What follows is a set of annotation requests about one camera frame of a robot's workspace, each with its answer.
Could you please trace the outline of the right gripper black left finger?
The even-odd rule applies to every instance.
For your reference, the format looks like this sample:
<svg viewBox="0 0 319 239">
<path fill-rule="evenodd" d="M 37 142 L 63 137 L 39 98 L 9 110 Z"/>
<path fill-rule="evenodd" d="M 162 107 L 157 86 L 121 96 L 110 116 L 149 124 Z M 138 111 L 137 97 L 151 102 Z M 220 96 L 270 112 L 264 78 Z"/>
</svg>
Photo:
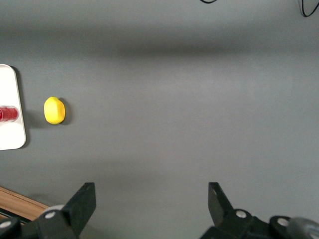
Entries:
<svg viewBox="0 0 319 239">
<path fill-rule="evenodd" d="M 45 210 L 36 220 L 40 239 L 78 239 L 96 209 L 93 182 L 85 183 L 65 205 Z"/>
</svg>

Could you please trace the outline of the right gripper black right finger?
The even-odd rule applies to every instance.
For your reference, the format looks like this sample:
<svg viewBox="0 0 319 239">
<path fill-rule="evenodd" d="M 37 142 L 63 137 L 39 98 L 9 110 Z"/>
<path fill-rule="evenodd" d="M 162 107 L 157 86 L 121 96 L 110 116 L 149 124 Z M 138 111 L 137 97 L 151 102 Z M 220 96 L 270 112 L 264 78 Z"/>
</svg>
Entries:
<svg viewBox="0 0 319 239">
<path fill-rule="evenodd" d="M 203 239 L 244 239 L 253 221 L 253 216 L 235 209 L 217 182 L 208 184 L 208 209 L 213 221 L 201 237 Z"/>
</svg>

